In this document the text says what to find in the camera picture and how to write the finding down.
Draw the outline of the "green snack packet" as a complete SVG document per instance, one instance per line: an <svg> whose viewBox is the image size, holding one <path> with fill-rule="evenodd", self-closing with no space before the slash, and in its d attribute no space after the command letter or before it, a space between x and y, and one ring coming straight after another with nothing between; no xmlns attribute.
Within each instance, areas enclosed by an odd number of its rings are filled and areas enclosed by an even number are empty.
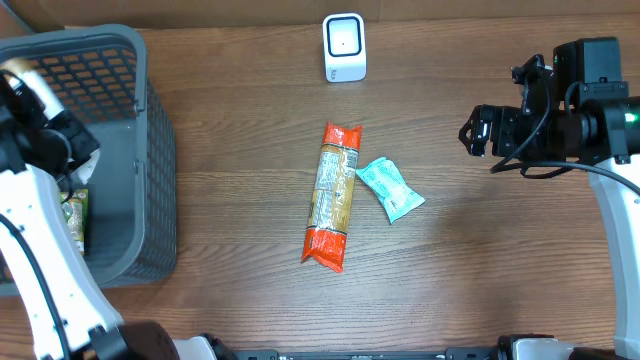
<svg viewBox="0 0 640 360"><path fill-rule="evenodd" d="M89 191L75 190L72 196L68 192L60 193L64 218L78 250L85 254L85 231L89 210Z"/></svg>

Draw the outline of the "teal tissue packet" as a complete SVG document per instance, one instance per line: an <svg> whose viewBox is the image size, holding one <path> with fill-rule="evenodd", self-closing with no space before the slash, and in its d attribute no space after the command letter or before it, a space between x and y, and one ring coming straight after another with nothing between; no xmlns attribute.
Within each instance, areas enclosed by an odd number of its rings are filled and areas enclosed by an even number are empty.
<svg viewBox="0 0 640 360"><path fill-rule="evenodd" d="M391 224L425 203L425 199L407 185L395 163L386 157L357 169L356 174L376 195Z"/></svg>

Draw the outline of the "orange noodle package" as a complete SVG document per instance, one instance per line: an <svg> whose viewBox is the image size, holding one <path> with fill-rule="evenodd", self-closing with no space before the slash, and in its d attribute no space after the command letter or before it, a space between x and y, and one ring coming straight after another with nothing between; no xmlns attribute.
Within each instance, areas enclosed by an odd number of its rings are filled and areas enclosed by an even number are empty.
<svg viewBox="0 0 640 360"><path fill-rule="evenodd" d="M346 250L362 127L325 126L314 182L302 261L309 258L340 273Z"/></svg>

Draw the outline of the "white tube with gold cap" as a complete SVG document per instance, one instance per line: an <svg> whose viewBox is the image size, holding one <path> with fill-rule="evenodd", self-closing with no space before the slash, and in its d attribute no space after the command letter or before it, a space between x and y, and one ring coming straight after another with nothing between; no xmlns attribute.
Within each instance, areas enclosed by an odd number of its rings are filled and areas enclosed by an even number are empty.
<svg viewBox="0 0 640 360"><path fill-rule="evenodd" d="M58 99L49 84L26 60L13 58L1 64L15 92L28 88L46 122L44 127L61 133L70 148L67 160L70 175L87 184L100 159L100 143L88 128Z"/></svg>

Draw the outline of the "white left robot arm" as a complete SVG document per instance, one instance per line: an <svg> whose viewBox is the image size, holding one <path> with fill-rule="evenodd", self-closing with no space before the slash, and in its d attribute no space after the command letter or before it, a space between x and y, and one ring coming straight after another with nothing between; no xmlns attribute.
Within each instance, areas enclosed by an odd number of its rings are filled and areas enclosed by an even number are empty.
<svg viewBox="0 0 640 360"><path fill-rule="evenodd" d="M34 70L1 71L1 253L39 359L213 359L209 338L125 324L90 274L59 181L91 178L100 144Z"/></svg>

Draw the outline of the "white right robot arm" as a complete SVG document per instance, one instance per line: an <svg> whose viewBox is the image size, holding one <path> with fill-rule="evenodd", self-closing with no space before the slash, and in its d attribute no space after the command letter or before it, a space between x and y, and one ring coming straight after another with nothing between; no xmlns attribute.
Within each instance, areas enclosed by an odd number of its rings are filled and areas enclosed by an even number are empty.
<svg viewBox="0 0 640 360"><path fill-rule="evenodd" d="M639 100L630 96L535 96L522 108L478 105L459 131L472 156L498 157L492 172L537 169L549 179L588 174L604 221L616 296L614 351L639 356Z"/></svg>

